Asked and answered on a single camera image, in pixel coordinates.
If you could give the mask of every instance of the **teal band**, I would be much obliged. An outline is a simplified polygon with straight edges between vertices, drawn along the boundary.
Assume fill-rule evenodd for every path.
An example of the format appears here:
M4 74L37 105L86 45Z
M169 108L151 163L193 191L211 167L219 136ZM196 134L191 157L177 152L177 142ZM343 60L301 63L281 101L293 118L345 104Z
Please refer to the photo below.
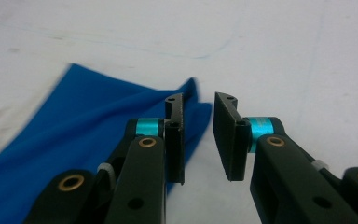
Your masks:
M255 153L257 139L261 137L261 135L274 133L274 127L272 126L271 120L266 117L254 117L247 119L252 125L252 147L250 152Z
M158 123L159 119L138 119L136 134L158 136Z

